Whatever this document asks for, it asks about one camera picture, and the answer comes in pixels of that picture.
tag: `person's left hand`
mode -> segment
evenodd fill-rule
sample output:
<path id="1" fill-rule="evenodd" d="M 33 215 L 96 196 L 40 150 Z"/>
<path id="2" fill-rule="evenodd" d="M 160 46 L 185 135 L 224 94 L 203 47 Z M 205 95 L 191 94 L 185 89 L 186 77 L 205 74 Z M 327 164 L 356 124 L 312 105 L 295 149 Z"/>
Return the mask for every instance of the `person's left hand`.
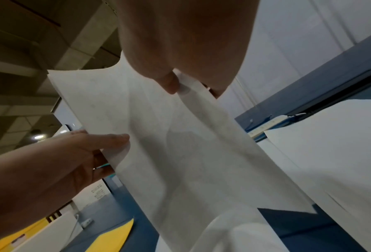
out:
<path id="1" fill-rule="evenodd" d="M 114 173 L 100 149 L 122 149 L 129 135 L 69 132 L 0 156 L 0 238 L 58 210 Z"/>

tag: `round light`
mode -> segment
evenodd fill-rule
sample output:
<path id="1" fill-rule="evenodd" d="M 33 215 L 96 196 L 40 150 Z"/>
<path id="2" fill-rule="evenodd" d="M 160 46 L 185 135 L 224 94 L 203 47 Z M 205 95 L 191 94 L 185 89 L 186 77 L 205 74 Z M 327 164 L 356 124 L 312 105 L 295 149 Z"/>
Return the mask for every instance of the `round light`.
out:
<path id="1" fill-rule="evenodd" d="M 34 136 L 33 139 L 36 139 L 36 140 L 39 140 L 39 139 L 42 139 L 44 138 L 44 135 L 37 135 L 37 136 Z"/>

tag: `hand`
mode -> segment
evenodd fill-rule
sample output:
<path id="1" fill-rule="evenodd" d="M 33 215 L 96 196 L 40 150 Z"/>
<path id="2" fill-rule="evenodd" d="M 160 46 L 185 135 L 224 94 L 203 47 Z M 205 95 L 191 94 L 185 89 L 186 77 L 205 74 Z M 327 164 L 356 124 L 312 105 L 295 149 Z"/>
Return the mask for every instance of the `hand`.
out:
<path id="1" fill-rule="evenodd" d="M 244 60 L 259 0 L 116 0 L 121 47 L 130 65 L 169 94 L 173 68 L 218 97 Z"/>
<path id="2" fill-rule="evenodd" d="M 100 149 L 121 149 L 129 135 L 68 132 L 0 156 L 0 238 L 58 210 L 114 173 Z"/>

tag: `yellow folder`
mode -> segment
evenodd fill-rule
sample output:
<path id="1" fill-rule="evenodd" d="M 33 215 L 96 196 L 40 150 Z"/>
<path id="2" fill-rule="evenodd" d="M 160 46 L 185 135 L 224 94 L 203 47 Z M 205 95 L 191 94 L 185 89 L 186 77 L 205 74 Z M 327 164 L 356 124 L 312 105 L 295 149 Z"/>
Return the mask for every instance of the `yellow folder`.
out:
<path id="1" fill-rule="evenodd" d="M 118 252 L 132 229 L 134 219 L 128 223 L 106 232 L 90 245 L 86 252 Z"/>

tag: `concrete ceiling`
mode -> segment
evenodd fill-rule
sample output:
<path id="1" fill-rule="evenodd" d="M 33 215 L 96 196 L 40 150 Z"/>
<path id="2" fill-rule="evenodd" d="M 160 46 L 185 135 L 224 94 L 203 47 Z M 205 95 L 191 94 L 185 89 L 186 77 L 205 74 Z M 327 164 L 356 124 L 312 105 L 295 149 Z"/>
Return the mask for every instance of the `concrete ceiling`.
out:
<path id="1" fill-rule="evenodd" d="M 0 154 L 61 126 L 47 69 L 106 68 L 119 61 L 116 15 L 100 0 L 0 0 Z"/>

